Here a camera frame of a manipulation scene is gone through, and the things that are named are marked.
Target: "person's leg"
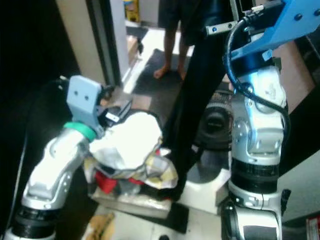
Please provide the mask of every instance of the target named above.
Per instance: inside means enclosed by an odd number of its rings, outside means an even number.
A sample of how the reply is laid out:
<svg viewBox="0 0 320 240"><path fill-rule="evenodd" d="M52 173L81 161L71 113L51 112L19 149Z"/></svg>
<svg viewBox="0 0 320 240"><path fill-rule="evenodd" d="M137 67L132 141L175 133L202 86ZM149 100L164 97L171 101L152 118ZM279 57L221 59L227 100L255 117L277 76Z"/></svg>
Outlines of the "person's leg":
<svg viewBox="0 0 320 240"><path fill-rule="evenodd" d="M194 164L191 146L201 116L225 75L222 56L225 36L208 37L195 44L185 80L163 129L163 146L171 149L170 160L178 176L173 189L159 191L160 196L177 201L184 189L187 172Z"/></svg>
<svg viewBox="0 0 320 240"><path fill-rule="evenodd" d="M160 79L171 69L172 51L174 50L177 28L165 30L164 35L164 65L153 73L154 78Z"/></svg>
<svg viewBox="0 0 320 240"><path fill-rule="evenodd" d="M185 61L187 57L189 46L185 45L184 36L181 33L180 43L179 43L179 62L177 71L182 80L185 80L186 71L185 71Z"/></svg>

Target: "metal bracket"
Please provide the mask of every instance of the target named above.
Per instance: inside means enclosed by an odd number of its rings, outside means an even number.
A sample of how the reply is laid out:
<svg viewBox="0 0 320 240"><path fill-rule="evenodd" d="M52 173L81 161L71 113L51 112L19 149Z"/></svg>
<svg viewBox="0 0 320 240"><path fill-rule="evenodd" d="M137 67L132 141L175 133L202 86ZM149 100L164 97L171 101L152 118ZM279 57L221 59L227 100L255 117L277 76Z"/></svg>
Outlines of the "metal bracket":
<svg viewBox="0 0 320 240"><path fill-rule="evenodd" d="M76 75L70 78L66 102L72 113L72 120L91 127L102 138L105 134L97 116L97 100L102 86L89 78Z"/></svg>
<svg viewBox="0 0 320 240"><path fill-rule="evenodd" d="M217 25L206 26L205 31L207 36L217 35L224 32L230 31L235 25L237 21L225 22Z"/></svg>
<svg viewBox="0 0 320 240"><path fill-rule="evenodd" d="M283 0L285 2L278 20L268 27L262 37L232 51L232 60L256 52L273 50L291 40L314 32L320 25L318 0Z"/></svg>

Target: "white floor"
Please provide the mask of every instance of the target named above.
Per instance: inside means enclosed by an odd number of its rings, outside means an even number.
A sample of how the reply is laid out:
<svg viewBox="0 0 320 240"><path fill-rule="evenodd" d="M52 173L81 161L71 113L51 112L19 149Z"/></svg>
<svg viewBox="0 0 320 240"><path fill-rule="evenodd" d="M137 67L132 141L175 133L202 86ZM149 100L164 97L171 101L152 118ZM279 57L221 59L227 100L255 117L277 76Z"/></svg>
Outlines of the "white floor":
<svg viewBox="0 0 320 240"><path fill-rule="evenodd" d="M167 235L170 240L219 240L221 221L219 216L190 209L186 234L176 232L129 214L99 206L96 215L115 213L115 233L112 240L158 240Z"/></svg>

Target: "silver robotic arm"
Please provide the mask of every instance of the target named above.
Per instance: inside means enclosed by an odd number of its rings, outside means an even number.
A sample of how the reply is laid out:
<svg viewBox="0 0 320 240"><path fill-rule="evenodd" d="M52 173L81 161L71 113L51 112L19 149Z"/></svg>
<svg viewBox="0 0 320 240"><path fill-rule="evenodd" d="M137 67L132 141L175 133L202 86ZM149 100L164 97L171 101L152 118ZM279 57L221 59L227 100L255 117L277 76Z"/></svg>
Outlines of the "silver robotic arm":
<svg viewBox="0 0 320 240"><path fill-rule="evenodd" d="M23 192L22 207L5 240L53 240L55 223L65 204L76 169L89 153L89 143L103 136L97 105L102 87L82 76L69 82L67 103L73 122L46 145Z"/></svg>
<svg viewBox="0 0 320 240"><path fill-rule="evenodd" d="M282 239L281 216L290 192L279 192L277 181L290 120L272 50L316 30L318 13L319 1L274 0L252 8L228 36L224 65L235 95L223 240ZM243 46L235 49L235 41Z"/></svg>

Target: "black floor mat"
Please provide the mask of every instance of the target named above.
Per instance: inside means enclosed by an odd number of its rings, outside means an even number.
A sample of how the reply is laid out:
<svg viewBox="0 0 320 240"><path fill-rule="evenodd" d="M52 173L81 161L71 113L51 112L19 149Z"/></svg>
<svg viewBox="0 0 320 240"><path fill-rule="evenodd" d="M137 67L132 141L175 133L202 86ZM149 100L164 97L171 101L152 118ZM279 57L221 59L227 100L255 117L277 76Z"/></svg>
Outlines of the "black floor mat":
<svg viewBox="0 0 320 240"><path fill-rule="evenodd" d="M177 69L178 59L178 55L174 54L172 56L171 69ZM187 57L185 70L187 70L189 60L190 58ZM149 110L159 117L162 124L168 119L182 84L182 80L176 71L168 72L161 79L154 78L155 70L161 68L164 62L164 52L155 49L133 90L134 94L152 97Z"/></svg>
<svg viewBox="0 0 320 240"><path fill-rule="evenodd" d="M134 27L127 26L126 34L129 36L135 36L136 38L142 40L148 32L148 28L145 27Z"/></svg>

